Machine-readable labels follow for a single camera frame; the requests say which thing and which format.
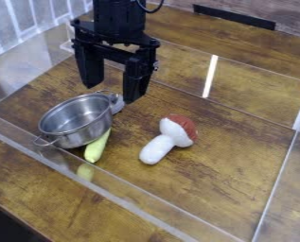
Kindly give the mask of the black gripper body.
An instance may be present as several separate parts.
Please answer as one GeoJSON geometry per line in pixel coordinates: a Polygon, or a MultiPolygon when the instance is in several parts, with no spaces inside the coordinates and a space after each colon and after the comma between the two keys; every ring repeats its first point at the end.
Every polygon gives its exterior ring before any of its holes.
{"type": "Polygon", "coordinates": [[[75,37],[71,40],[75,56],[87,54],[93,59],[107,59],[124,64],[128,59],[136,59],[145,65],[155,65],[155,49],[159,42],[140,29],[123,32],[108,32],[109,25],[99,29],[93,22],[75,19],[71,22],[75,37]]]}

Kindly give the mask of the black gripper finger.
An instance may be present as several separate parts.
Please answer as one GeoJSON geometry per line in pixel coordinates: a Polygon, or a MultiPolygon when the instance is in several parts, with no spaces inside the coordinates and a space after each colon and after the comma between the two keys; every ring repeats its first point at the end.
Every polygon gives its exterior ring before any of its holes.
{"type": "Polygon", "coordinates": [[[83,46],[75,47],[75,59],[81,84],[87,89],[91,89],[104,80],[104,59],[83,46]]]}
{"type": "Polygon", "coordinates": [[[123,101],[129,104],[145,94],[155,60],[131,57],[124,62],[123,101]]]}

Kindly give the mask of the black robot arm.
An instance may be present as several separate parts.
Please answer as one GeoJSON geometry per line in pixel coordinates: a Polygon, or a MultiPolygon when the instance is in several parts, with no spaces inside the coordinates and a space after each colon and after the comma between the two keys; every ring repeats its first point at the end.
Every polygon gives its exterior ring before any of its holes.
{"type": "Polygon", "coordinates": [[[104,60],[124,66],[123,101],[128,104],[145,93],[151,72],[158,69],[156,39],[144,33],[145,0],[92,0],[93,20],[75,19],[71,40],[80,80],[87,88],[104,80],[104,60]]]}

